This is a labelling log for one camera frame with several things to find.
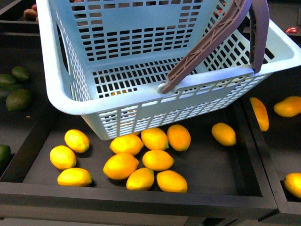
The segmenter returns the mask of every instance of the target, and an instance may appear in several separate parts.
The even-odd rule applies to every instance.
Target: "produce display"
[[[54,147],[49,154],[51,163],[59,170],[63,170],[57,178],[57,183],[62,186],[89,186],[92,176],[82,168],[75,168],[77,156],[90,146],[89,138],[77,129],[70,129],[64,135],[67,144]]]
[[[31,105],[32,93],[25,88],[30,79],[30,72],[20,66],[13,67],[11,74],[0,74],[0,100],[9,111],[22,111]]]
[[[261,100],[255,97],[251,97],[250,102],[261,131],[267,131],[269,128],[269,117],[265,105]],[[284,100],[276,103],[273,107],[273,110],[281,117],[294,117],[301,113],[301,97],[287,97]],[[301,198],[301,169],[300,172],[287,174],[284,178],[284,186],[292,195]]]

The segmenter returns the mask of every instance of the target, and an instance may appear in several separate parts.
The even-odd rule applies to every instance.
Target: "lemon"
[[[64,139],[68,147],[78,153],[83,153],[90,147],[89,138],[77,129],[67,131]]]
[[[212,127],[213,137],[224,146],[233,146],[236,144],[236,133],[234,129],[226,123],[220,122]]]
[[[140,168],[132,173],[127,179],[128,190],[142,190],[146,191],[154,183],[155,176],[154,171],[149,168]]]
[[[115,153],[130,153],[132,155],[138,154],[143,148],[141,139],[134,134],[128,134],[121,137],[117,137],[112,140],[110,149]]]
[[[57,183],[62,186],[87,187],[92,183],[92,176],[83,168],[65,169],[57,177]]]
[[[119,153],[105,163],[103,173],[115,180],[128,178],[138,166],[139,161],[130,153]]]
[[[285,188],[294,196],[301,199],[301,173],[290,173],[284,178]]]
[[[172,125],[167,130],[168,142],[173,149],[182,152],[190,146],[191,137],[188,130],[182,125]]]
[[[157,183],[164,192],[187,192],[188,186],[185,178],[172,170],[165,170],[157,174]]]
[[[163,171],[173,165],[174,159],[165,151],[150,150],[143,155],[142,163],[151,170]]]
[[[76,156],[70,148],[59,145],[50,151],[50,161],[58,169],[65,170],[76,165]]]
[[[144,145],[150,150],[165,150],[168,148],[167,135],[158,127],[142,131],[141,140]]]

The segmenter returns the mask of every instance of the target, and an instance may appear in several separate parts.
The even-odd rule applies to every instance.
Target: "avocado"
[[[11,70],[11,74],[15,76],[19,81],[25,82],[30,80],[30,73],[27,69],[20,67],[20,66],[15,66]]]
[[[0,74],[0,87],[16,84],[17,82],[17,78],[11,74]]]
[[[10,162],[10,147],[8,145],[0,145],[0,174]]]
[[[3,88],[0,88],[0,101],[6,102],[6,98],[8,95],[15,89],[22,89],[23,85],[22,84],[11,84],[8,86],[5,86]]]
[[[25,110],[32,103],[32,93],[28,89],[13,90],[6,98],[6,107],[9,111]]]

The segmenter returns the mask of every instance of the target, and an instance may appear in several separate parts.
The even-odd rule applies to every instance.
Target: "shopping basket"
[[[236,29],[161,92],[231,2],[37,0],[50,102],[107,140],[222,109],[273,72],[301,64],[300,48],[270,21],[259,72],[249,63],[250,41]]]

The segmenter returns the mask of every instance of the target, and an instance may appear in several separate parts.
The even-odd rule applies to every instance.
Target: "brown plastic handle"
[[[266,9],[263,10],[263,13],[259,13],[257,16],[257,12],[260,11],[260,7],[262,2],[265,2],[267,5],[266,0],[253,0],[255,2],[254,7],[252,7],[252,24],[255,24],[255,28],[258,29],[260,27],[262,29],[268,30],[266,25],[261,26],[260,24],[254,23],[255,20],[260,21],[261,16],[266,12]],[[166,84],[162,88],[162,93],[167,93],[172,90],[180,81],[182,81],[193,69],[195,69],[209,54],[211,54],[227,37],[229,37],[243,22],[245,19],[248,11],[250,10],[252,4],[252,0],[232,0],[231,5],[227,13],[217,22],[214,27],[201,39],[199,43],[195,45],[195,47],[188,53],[183,59],[177,63],[177,65],[168,73],[167,79],[168,84]],[[254,40],[252,44],[250,44],[250,55],[252,55],[252,65],[256,65],[256,68],[260,70],[261,67],[261,59],[263,56],[257,57],[257,53],[262,54],[262,51],[259,51],[258,48],[263,46],[264,43],[264,50],[265,50],[265,42],[255,41],[258,40],[258,36],[261,36],[261,31],[255,31],[252,34],[252,38]],[[255,47],[255,44],[261,43],[258,48]]]
[[[254,73],[263,65],[269,30],[269,7],[266,0],[253,0],[249,11],[250,31],[250,64]]]

